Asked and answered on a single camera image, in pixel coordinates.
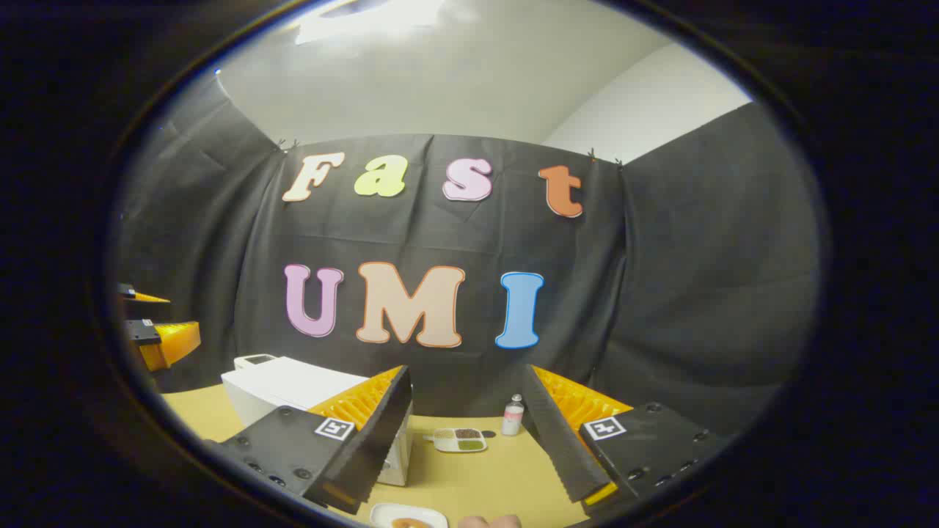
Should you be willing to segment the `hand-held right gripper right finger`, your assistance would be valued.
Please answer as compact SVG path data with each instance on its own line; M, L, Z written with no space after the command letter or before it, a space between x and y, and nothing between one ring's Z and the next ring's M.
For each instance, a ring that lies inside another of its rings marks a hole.
M730 444L660 403L627 405L532 364L522 398L568 498L587 514L654 497Z

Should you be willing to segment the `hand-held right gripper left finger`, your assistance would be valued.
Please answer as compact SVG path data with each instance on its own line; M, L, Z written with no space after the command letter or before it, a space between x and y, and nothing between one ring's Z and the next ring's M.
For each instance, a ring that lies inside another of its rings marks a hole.
M308 410L279 406L209 448L287 494L355 514L378 482L411 405L412 376L398 365Z

